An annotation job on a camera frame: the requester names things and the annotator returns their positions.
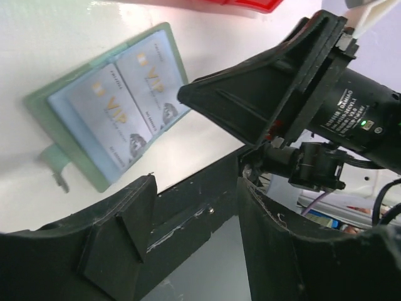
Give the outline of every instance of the red plastic container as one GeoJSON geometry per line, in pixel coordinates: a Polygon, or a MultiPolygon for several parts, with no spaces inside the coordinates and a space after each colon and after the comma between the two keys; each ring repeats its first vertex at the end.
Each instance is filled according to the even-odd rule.
{"type": "Polygon", "coordinates": [[[255,9],[262,13],[271,13],[283,0],[207,0],[210,2],[219,3],[221,5],[237,5],[255,9]]]}

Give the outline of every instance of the white card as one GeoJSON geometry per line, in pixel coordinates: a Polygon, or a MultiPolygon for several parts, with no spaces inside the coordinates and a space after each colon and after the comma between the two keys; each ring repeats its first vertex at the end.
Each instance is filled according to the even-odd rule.
{"type": "Polygon", "coordinates": [[[138,42],[116,65],[153,135],[187,110],[177,100],[183,82],[165,31],[138,42]]]}
{"type": "Polygon", "coordinates": [[[121,171],[152,138],[114,64],[69,89],[65,97],[121,171]]]}

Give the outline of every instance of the gray floor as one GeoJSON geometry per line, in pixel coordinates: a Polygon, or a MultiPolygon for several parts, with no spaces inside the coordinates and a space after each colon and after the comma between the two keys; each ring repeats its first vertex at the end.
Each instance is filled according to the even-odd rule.
{"type": "Polygon", "coordinates": [[[143,301],[251,301],[237,217],[178,267],[143,301]]]}

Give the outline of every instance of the light green case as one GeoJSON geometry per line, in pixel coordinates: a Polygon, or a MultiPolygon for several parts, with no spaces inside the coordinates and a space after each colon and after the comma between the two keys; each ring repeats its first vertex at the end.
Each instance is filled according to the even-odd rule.
{"type": "Polygon", "coordinates": [[[160,30],[164,30],[166,32],[171,49],[175,56],[176,64],[181,73],[182,81],[184,84],[187,83],[188,79],[185,74],[184,65],[182,64],[177,45],[175,44],[170,24],[162,23],[126,41],[125,43],[116,46],[112,50],[83,65],[81,68],[71,72],[70,74],[53,83],[50,83],[49,85],[32,93],[24,99],[25,106],[55,142],[54,145],[49,146],[41,153],[41,158],[52,169],[56,182],[66,192],[69,191],[69,187],[68,183],[61,176],[61,172],[69,162],[73,162],[78,167],[78,169],[92,183],[97,191],[101,193],[104,192],[110,186],[110,184],[93,163],[93,161],[88,157],[86,152],[77,143],[75,138],[70,134],[70,131],[53,112],[47,103],[47,98],[88,71],[104,64],[104,62],[106,62],[110,57],[118,55],[142,39],[160,30]]]}

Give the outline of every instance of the tabletop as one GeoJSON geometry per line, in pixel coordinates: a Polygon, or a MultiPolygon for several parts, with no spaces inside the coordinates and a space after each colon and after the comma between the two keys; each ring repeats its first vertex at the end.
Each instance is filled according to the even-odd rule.
{"type": "Polygon", "coordinates": [[[35,230],[150,172],[161,192],[242,146],[189,112],[105,193],[67,165],[66,194],[38,160],[52,141],[24,108],[25,96],[164,21],[192,81],[273,47],[320,7],[321,0],[284,0],[272,14],[261,14],[198,0],[2,0],[0,231],[35,230]]]}

